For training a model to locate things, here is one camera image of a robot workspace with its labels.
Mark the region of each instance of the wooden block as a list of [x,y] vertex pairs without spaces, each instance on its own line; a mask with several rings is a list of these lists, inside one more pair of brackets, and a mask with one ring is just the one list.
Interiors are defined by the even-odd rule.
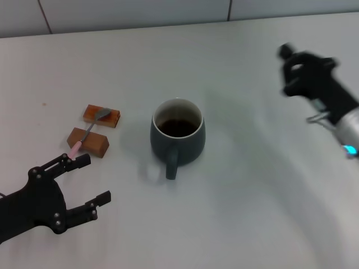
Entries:
[[[83,116],[84,121],[90,122],[90,123],[94,122],[95,114],[100,109],[103,109],[103,108],[101,106],[88,105],[88,107],[85,110],[84,116]],[[96,122],[96,124],[115,128],[120,116],[121,116],[121,114],[118,110],[111,109],[110,115],[103,119],[100,119],[99,121]]]
[[[80,141],[85,134],[85,130],[74,128],[67,139],[67,143],[72,148],[77,141]],[[109,143],[106,136],[98,133],[90,132],[84,143],[80,147],[81,150],[86,150],[97,157],[103,158]]]

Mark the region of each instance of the spoon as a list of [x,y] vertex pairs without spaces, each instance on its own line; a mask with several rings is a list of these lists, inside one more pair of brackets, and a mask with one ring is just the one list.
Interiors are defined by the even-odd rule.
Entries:
[[109,116],[110,113],[111,113],[111,110],[110,110],[109,108],[103,108],[103,109],[101,109],[101,110],[99,110],[99,111],[96,112],[96,114],[95,114],[95,121],[94,121],[94,122],[91,124],[91,126],[86,130],[86,133],[85,133],[85,135],[83,136],[83,138],[82,138],[80,141],[77,141],[76,144],[74,144],[74,146],[72,147],[70,153],[68,154],[68,157],[69,157],[70,159],[72,159],[72,158],[76,155],[76,153],[79,151],[79,149],[80,149],[82,143],[85,141],[86,137],[87,137],[88,134],[90,133],[90,131],[91,131],[92,127],[95,125],[95,123],[96,123],[98,120],[100,120],[100,119],[102,119],[102,118],[104,118],[104,117]]

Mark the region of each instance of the dark gray mug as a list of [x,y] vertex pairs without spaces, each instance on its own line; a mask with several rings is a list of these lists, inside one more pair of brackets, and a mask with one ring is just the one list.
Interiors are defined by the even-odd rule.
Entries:
[[163,102],[152,116],[151,146],[166,163],[166,178],[175,179],[177,167],[202,153],[206,141],[204,118],[192,102],[175,98]]

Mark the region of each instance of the dark liquid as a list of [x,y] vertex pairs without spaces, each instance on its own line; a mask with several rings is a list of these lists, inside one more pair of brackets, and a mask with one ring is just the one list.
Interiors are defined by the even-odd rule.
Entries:
[[186,120],[170,119],[158,126],[158,128],[168,136],[184,137],[193,134],[198,126],[195,126]]

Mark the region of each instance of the white table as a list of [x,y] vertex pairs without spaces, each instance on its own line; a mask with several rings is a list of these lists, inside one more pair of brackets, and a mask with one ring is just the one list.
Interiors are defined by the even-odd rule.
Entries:
[[[279,93],[276,57],[288,41],[337,57],[358,97],[358,25],[352,13],[1,39],[0,192],[68,152],[88,104],[122,117],[94,127],[109,139],[103,159],[57,179],[68,208],[110,190],[99,219],[4,242],[0,267],[358,268],[359,164],[305,123],[307,102]],[[202,109],[207,141],[169,181],[149,126],[176,96]]]

